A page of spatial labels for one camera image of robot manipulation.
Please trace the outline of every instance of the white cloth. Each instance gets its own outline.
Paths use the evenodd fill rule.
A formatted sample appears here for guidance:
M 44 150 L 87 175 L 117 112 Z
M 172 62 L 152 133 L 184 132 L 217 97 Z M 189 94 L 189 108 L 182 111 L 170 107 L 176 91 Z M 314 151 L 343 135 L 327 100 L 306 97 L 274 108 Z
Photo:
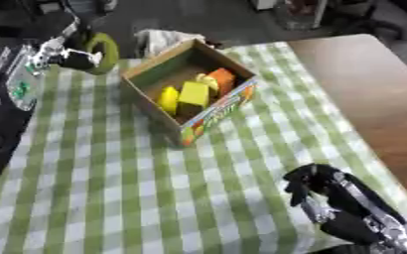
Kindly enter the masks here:
M 137 32 L 136 56 L 138 58 L 151 58 L 167 51 L 180 43 L 198 39 L 204 43 L 205 37 L 199 34 L 186 34 L 177 31 L 146 29 Z

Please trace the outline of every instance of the green toy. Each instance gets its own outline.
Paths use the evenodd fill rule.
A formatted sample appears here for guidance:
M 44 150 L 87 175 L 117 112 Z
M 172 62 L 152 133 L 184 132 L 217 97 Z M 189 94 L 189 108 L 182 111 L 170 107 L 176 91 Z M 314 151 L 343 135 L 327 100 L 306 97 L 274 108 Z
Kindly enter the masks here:
M 102 52 L 103 59 L 97 67 L 88 69 L 87 72 L 94 75 L 102 75 L 112 70 L 119 60 L 118 47 L 106 34 L 96 33 L 86 42 L 85 50 L 88 53 Z

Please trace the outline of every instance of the chair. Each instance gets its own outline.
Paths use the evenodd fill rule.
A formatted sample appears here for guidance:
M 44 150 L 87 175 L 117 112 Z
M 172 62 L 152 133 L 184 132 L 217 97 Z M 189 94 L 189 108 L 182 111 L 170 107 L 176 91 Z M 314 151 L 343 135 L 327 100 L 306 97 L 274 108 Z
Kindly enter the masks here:
M 367 8 L 362 15 L 351 14 L 341 11 L 340 6 L 347 4 L 355 4 L 357 2 L 367 2 Z M 339 27 L 334 31 L 334 35 L 349 35 L 356 33 L 368 33 L 378 36 L 379 29 L 385 29 L 395 32 L 395 39 L 402 40 L 404 37 L 404 30 L 398 25 L 392 24 L 386 21 L 374 20 L 373 16 L 378 8 L 378 0 L 369 1 L 357 1 L 357 0 L 339 0 L 334 7 L 330 9 L 331 18 L 334 19 L 346 19 L 347 25 L 344 27 Z

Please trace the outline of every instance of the table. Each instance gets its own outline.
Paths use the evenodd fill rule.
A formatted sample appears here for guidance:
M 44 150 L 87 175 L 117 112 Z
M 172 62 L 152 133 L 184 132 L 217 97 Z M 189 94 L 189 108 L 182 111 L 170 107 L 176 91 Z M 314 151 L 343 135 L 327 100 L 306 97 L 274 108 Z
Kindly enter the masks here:
M 290 46 L 407 189 L 406 64 L 368 35 Z
M 290 206 L 282 177 L 329 163 L 407 218 L 407 191 L 285 43 L 225 54 L 256 94 L 173 149 L 108 75 L 53 68 L 0 178 L 0 253 L 307 253 L 343 242 Z

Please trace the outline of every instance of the yellow toy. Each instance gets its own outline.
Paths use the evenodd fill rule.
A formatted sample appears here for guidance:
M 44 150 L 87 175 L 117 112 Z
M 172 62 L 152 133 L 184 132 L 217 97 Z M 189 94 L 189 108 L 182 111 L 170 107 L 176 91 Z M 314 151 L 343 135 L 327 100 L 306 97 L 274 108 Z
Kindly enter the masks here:
M 208 85 L 187 81 L 179 96 L 179 113 L 186 117 L 194 117 L 208 106 Z
M 215 80 L 215 78 L 212 76 L 201 73 L 196 76 L 196 81 L 208 85 L 209 88 L 211 88 L 215 92 L 219 91 L 219 85 L 217 84 L 217 80 Z
M 171 115 L 176 115 L 178 108 L 179 92 L 175 90 L 172 86 L 166 87 L 159 99 L 157 104 L 167 113 Z

